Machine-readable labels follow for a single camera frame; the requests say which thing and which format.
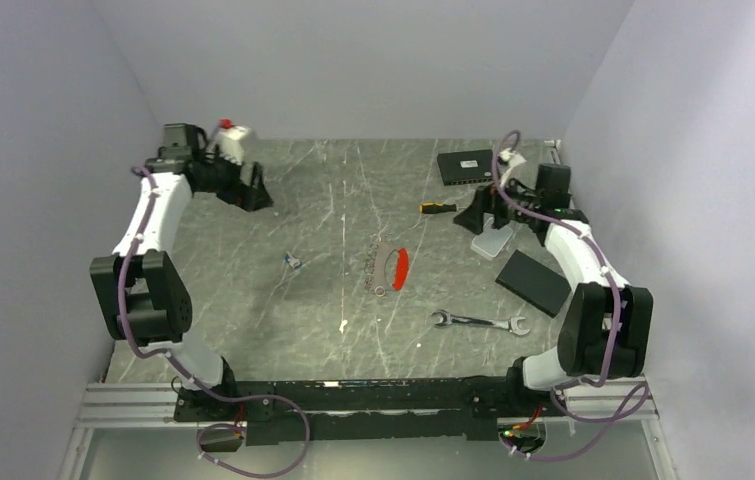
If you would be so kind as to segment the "blue tagged key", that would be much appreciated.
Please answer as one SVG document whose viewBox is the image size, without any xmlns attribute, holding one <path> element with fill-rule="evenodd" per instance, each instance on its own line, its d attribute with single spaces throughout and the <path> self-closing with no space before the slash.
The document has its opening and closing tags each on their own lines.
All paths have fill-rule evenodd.
<svg viewBox="0 0 755 480">
<path fill-rule="evenodd" d="M 303 265 L 302 261 L 290 253 L 287 253 L 284 257 L 285 263 L 292 269 L 300 269 Z"/>
</svg>

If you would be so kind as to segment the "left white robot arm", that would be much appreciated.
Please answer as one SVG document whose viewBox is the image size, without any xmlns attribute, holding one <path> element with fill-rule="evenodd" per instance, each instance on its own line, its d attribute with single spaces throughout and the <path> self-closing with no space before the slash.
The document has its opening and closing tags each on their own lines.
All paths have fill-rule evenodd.
<svg viewBox="0 0 755 480">
<path fill-rule="evenodd" d="M 125 234 L 89 267 L 110 336 L 139 359 L 164 359 L 185 391 L 203 391 L 201 407 L 217 420 L 238 411 L 241 394 L 227 361 L 191 333 L 192 300 L 169 252 L 198 193 L 245 212 L 272 206 L 263 166 L 246 160 L 255 138 L 252 128 L 229 119 L 212 132 L 189 123 L 164 125 L 155 155 L 132 170 L 140 196 Z"/>
</svg>

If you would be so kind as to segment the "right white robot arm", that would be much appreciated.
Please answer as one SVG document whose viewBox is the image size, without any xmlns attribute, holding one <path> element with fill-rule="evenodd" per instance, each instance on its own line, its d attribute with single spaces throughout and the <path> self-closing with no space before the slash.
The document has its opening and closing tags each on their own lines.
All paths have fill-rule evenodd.
<svg viewBox="0 0 755 480">
<path fill-rule="evenodd" d="M 637 377 L 647 354 L 653 296 L 646 288 L 630 285 L 600 251 L 587 217 L 571 205 L 570 180 L 569 167 L 543 164 L 534 187 L 515 179 L 503 188 L 481 186 L 454 218 L 456 225 L 474 234 L 483 233 L 487 220 L 494 229 L 511 221 L 527 224 L 561 271 L 554 273 L 515 254 L 498 283 L 550 314 L 561 304 L 544 303 L 542 297 L 560 291 L 571 295 L 556 344 L 521 359 L 522 377 L 504 388 L 505 404 L 517 415 L 538 407 L 542 390 L 580 380 Z"/>
</svg>

